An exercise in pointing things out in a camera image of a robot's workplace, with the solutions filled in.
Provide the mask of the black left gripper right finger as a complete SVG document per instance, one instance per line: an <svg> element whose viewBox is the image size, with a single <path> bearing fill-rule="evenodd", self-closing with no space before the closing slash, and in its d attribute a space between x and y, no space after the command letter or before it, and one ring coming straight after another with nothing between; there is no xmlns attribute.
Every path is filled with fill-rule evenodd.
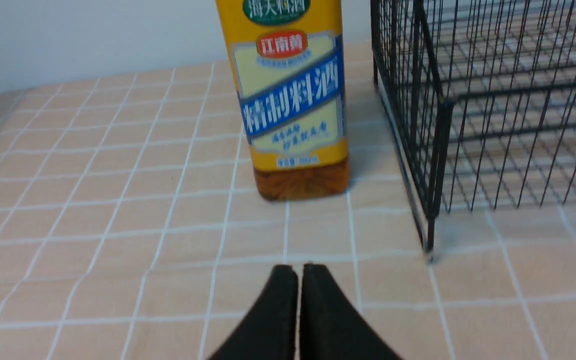
<svg viewBox="0 0 576 360"><path fill-rule="evenodd" d="M324 264L302 268L302 360L400 360L365 321Z"/></svg>

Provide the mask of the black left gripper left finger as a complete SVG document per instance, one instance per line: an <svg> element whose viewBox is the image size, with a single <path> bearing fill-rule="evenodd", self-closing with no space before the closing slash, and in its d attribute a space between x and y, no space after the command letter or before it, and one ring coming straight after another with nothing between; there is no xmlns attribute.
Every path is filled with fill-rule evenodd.
<svg viewBox="0 0 576 360"><path fill-rule="evenodd" d="M254 304L210 359L294 359L298 289L293 267L274 265Z"/></svg>

